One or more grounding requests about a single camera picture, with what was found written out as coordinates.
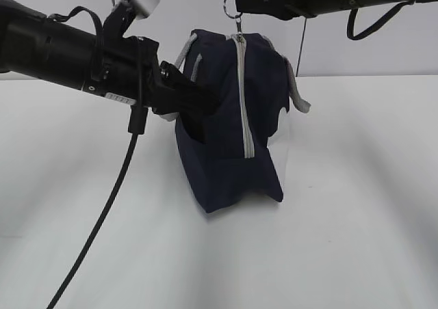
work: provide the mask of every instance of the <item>navy blue bag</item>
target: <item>navy blue bag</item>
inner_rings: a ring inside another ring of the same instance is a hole
[[[268,150],[282,109],[307,113],[310,104],[296,89],[292,67],[259,34],[224,35],[195,30],[179,56],[184,75],[215,92],[219,110],[203,119],[203,139],[177,118],[181,160],[193,193],[207,213],[234,205],[249,193],[277,202],[283,190]]]

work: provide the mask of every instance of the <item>black strap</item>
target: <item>black strap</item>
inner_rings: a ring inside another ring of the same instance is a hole
[[[367,28],[364,32],[359,33],[357,36],[355,36],[354,33],[355,33],[355,22],[356,22],[357,12],[359,10],[357,8],[353,9],[350,12],[350,17],[348,18],[348,26],[347,26],[348,39],[362,40],[368,36],[371,36],[374,32],[380,30],[383,27],[383,25],[388,23],[389,20],[391,20],[391,18],[393,18],[397,13],[399,13],[404,6],[413,5],[414,3],[415,1],[411,0],[397,4],[388,13],[383,15],[380,20],[375,22],[371,27]]]
[[[87,12],[89,13],[89,15],[91,15],[94,23],[94,28],[96,29],[96,44],[94,46],[90,77],[95,81],[99,81],[103,65],[103,26],[101,19],[97,16],[97,14],[94,13],[92,10],[89,10],[88,8],[77,6],[70,12],[68,16],[52,14],[48,17],[48,19],[54,20],[59,23],[65,23],[72,17],[78,15],[80,12]]]

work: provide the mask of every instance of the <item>white background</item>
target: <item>white background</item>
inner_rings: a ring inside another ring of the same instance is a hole
[[[110,0],[16,0],[35,10],[67,14],[84,5],[104,19]],[[161,43],[160,58],[173,61],[195,28],[234,33],[235,24],[225,17],[223,0],[162,0],[147,21],[137,22],[129,35],[147,36]],[[370,26],[391,5],[361,10],[357,30]],[[371,38],[353,42],[346,37],[347,12],[309,20],[301,75],[435,75],[438,70],[438,3],[404,8],[384,29]],[[84,14],[72,25],[89,32],[94,28]],[[258,32],[272,39],[291,62],[298,59],[303,19],[277,21],[267,16],[244,16],[247,33]]]
[[[438,77],[301,78],[285,201],[206,217],[149,118],[60,309],[434,309]],[[0,308],[45,308],[109,195],[129,108],[2,81]]]

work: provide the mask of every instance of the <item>cable connector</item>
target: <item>cable connector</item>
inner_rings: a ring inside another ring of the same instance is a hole
[[[137,105],[131,106],[128,132],[133,135],[144,135],[148,112],[148,107],[138,107]]]

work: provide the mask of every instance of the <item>white table surface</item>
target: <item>white table surface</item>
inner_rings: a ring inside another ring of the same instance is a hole
[[[206,217],[152,116],[59,309],[438,308],[438,77],[298,80],[285,201]],[[129,108],[0,83],[0,308],[46,308],[123,161]]]

